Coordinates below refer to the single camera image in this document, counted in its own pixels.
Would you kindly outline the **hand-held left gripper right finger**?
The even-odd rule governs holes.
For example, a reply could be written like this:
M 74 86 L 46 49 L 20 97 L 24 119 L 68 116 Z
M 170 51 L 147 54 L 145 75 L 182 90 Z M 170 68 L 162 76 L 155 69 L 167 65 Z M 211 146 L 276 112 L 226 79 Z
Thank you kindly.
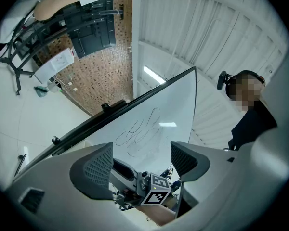
M 171 162 L 181 180 L 180 217 L 208 198 L 225 178 L 237 151 L 171 142 Z

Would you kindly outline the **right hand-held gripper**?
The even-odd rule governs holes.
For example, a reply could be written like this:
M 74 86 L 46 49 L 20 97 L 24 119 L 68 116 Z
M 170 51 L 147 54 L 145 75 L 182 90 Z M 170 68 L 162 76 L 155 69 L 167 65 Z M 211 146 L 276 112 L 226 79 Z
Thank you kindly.
M 166 178 L 145 172 L 136 172 L 124 162 L 113 159 L 110 182 L 117 189 L 115 203 L 128 210 L 140 205 L 161 205 L 171 193 Z

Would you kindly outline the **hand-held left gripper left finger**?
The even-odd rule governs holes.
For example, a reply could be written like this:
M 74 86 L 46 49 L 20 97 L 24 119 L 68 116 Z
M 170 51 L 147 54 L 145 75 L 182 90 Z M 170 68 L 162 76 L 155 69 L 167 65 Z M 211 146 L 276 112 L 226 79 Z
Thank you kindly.
M 44 159 L 5 194 L 40 231 L 135 231 L 109 190 L 113 144 Z

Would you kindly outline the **white whiteboard on black stand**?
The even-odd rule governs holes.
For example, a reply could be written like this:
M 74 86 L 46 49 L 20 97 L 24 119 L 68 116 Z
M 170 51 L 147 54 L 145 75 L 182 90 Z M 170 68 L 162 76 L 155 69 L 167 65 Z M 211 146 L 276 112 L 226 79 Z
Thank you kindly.
M 26 165 L 20 174 L 38 166 L 62 168 L 68 156 L 84 147 L 111 143 L 113 157 L 136 171 L 159 173 L 171 165 L 170 143 L 188 142 L 197 92 L 194 67 L 127 103 L 120 101 L 84 121 Z

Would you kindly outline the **person in black shirt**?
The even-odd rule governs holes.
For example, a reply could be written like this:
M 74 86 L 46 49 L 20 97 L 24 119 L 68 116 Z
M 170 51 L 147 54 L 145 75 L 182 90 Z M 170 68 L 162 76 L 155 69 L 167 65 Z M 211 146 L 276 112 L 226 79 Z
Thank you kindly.
M 259 135 L 276 126 L 269 110 L 261 101 L 256 101 L 231 130 L 233 137 L 228 142 L 228 147 L 230 150 L 239 150 L 242 145 L 256 141 Z

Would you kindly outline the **grey trash bin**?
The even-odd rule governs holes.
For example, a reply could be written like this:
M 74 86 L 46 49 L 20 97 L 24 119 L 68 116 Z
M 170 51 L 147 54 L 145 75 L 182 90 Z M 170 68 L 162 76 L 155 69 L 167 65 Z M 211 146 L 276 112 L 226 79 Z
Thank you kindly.
M 60 92 L 62 89 L 61 83 L 54 78 L 51 78 L 50 81 L 51 82 L 48 85 L 48 91 L 52 93 Z

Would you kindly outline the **teal dustpan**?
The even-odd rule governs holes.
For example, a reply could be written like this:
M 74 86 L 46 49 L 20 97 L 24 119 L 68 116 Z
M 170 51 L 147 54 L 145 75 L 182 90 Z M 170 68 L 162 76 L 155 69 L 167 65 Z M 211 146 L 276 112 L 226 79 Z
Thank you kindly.
M 43 86 L 35 86 L 34 90 L 39 97 L 44 97 L 48 93 L 48 89 L 46 87 L 43 87 Z

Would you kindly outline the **long ceiling light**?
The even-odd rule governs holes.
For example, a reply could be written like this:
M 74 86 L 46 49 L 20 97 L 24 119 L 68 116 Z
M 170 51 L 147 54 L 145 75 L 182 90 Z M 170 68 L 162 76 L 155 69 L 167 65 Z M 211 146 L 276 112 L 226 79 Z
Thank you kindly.
M 151 70 L 147 66 L 144 66 L 144 72 L 147 73 L 149 76 L 151 76 L 159 84 L 163 84 L 166 82 L 166 80 L 164 78 L 162 78 L 160 75 L 158 75 L 156 72 L 154 72 L 153 70 Z

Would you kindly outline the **black monitor stand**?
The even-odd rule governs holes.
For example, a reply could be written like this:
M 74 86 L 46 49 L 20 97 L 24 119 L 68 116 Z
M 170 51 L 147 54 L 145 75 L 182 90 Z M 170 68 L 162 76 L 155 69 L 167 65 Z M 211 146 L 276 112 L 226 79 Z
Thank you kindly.
M 7 64 L 14 71 L 17 85 L 17 95 L 20 94 L 21 90 L 20 76 L 28 75 L 29 77 L 33 77 L 34 75 L 34 72 L 32 71 L 23 70 L 24 65 L 41 49 L 45 48 L 49 43 L 68 32 L 66 26 L 63 26 L 60 30 L 54 32 L 53 34 L 46 32 L 52 25 L 59 23 L 64 19 L 65 17 L 63 15 L 57 15 L 54 18 L 43 22 L 42 26 L 36 29 L 35 26 L 38 24 L 37 21 L 25 27 L 25 19 L 23 18 L 14 29 L 12 38 L 7 43 L 6 51 L 4 52 L 7 55 L 3 54 L 0 56 L 0 63 Z M 24 47 L 27 47 L 28 51 L 24 53 L 22 56 L 23 62 L 19 65 L 19 67 L 17 67 L 13 63 L 13 59 Z

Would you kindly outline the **black monitor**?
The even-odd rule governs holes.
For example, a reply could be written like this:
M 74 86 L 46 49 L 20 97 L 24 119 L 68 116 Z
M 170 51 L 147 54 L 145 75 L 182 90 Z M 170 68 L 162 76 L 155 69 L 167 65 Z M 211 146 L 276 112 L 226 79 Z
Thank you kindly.
M 78 58 L 116 46 L 114 16 L 124 17 L 123 9 L 113 9 L 113 0 L 99 0 L 63 9 L 67 33 Z

